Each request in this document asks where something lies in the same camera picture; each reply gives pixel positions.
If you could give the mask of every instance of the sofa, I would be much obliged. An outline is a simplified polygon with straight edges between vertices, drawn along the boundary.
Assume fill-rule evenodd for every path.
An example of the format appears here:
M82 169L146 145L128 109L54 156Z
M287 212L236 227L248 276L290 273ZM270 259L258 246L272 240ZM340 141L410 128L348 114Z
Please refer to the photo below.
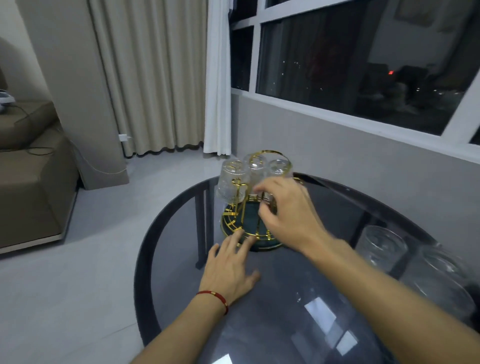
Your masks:
M0 89L7 89L0 70ZM61 240L77 193L72 147L51 101L0 114L0 254Z

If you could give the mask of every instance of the white window frame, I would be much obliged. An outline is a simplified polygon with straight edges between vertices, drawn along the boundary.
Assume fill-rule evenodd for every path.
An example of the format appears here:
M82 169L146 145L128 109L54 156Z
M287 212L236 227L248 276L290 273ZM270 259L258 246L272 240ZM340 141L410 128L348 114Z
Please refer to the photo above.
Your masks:
M257 14L255 16L231 25L232 30L253 26L249 90L244 91L232 88L232 93L480 164L480 146L469 143L480 127L480 72L465 93L462 102L441 136L256 93L262 23L346 1L348 0L288 0L279 5L266 8L266 0L258 0Z

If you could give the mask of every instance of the white tile floor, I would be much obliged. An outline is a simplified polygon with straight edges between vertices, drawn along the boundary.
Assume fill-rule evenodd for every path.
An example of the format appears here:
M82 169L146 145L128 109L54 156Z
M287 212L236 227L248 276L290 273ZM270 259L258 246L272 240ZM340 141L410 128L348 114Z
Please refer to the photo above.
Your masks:
M79 191L64 243L0 256L0 363L128 363L142 348L133 306L142 239L222 161L201 149L132 158L129 184Z

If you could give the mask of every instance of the hand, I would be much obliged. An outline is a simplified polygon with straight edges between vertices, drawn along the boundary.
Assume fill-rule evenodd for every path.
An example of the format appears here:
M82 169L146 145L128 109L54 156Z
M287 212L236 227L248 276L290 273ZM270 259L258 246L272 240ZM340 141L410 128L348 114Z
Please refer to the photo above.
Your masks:
M220 293L230 306L241 296L248 293L260 279L260 272L245 275L245 261L247 254L256 241L255 236L246 239L238 252L237 243L243 230L237 230L225 238L218 255L218 244L212 246L208 252L204 275L200 281L199 291L213 291Z
M259 215L265 226L286 246L306 254L319 240L330 242L305 187L291 178L270 177L253 188L254 192L272 194L277 204L274 215L265 202L260 204Z

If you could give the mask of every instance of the white sheer curtain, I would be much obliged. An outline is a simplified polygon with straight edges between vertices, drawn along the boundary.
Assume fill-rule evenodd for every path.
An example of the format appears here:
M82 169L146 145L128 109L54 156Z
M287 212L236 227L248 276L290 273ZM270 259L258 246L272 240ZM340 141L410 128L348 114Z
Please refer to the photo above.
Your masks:
M209 0L204 153L231 154L230 0Z
M89 3L125 155L203 141L207 0Z

